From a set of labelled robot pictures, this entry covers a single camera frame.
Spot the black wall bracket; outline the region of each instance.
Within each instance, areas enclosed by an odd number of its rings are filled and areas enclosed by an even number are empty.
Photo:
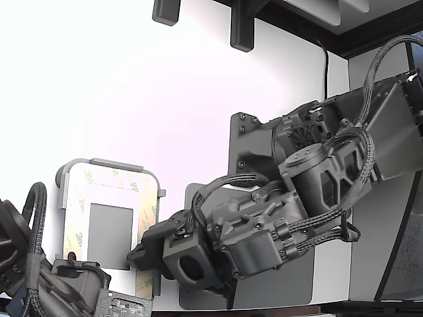
[[[169,26],[179,20],[180,0],[154,0],[153,20]]]
[[[254,48],[254,18],[269,0],[233,0],[231,46],[249,52]],[[178,22],[180,0],[155,0],[153,20],[173,26]]]
[[[231,46],[249,52],[254,48],[254,18],[269,0],[233,0]]]

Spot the white surface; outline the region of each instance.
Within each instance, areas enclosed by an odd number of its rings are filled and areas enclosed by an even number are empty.
[[[338,0],[285,0],[315,17],[338,26],[341,23]]]
[[[379,50],[380,48],[368,51],[348,61],[351,90],[363,87],[370,64]],[[409,70],[407,50],[405,44],[402,43],[392,48],[383,58],[375,81],[381,81]]]
[[[256,20],[255,49],[229,45],[230,8],[182,0],[178,24],[151,20],[153,0],[0,2],[0,195],[18,209],[48,189],[43,248],[63,245],[58,168],[75,158],[142,165],[167,197],[160,220],[184,207],[185,187],[227,173],[229,120],[266,122],[321,100],[324,55]],[[347,61],[330,54],[330,96],[348,91]],[[330,261],[338,261],[336,255]],[[155,310],[177,310],[164,283]]]
[[[362,13],[369,12],[369,0],[344,0],[344,2],[353,6]]]

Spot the white wall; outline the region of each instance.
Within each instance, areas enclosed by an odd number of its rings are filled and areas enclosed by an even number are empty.
[[[262,122],[321,100],[321,49],[256,21],[255,49],[229,45],[230,8],[183,0],[174,27],[151,20],[153,0],[0,2],[1,199],[21,209],[48,188],[43,247],[62,247],[58,168],[74,158],[143,165],[184,206],[191,182],[227,172],[229,119]],[[329,95],[349,90],[347,61],[330,55]]]
[[[367,71],[379,49],[380,48],[376,48],[368,51],[348,61],[351,90],[363,87]],[[393,77],[409,70],[410,67],[408,65],[405,44],[399,44],[383,58],[376,73],[375,81],[381,81],[382,79]]]

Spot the screw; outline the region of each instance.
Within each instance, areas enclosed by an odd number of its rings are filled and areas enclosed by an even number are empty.
[[[316,118],[316,122],[322,122],[325,120],[325,116],[322,114],[319,114]]]
[[[252,200],[259,200],[262,196],[260,195],[260,193],[253,193],[251,197]]]

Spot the circuit board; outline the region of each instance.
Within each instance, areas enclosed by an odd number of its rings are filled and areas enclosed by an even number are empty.
[[[94,317],[151,317],[152,310],[152,300],[101,289]]]

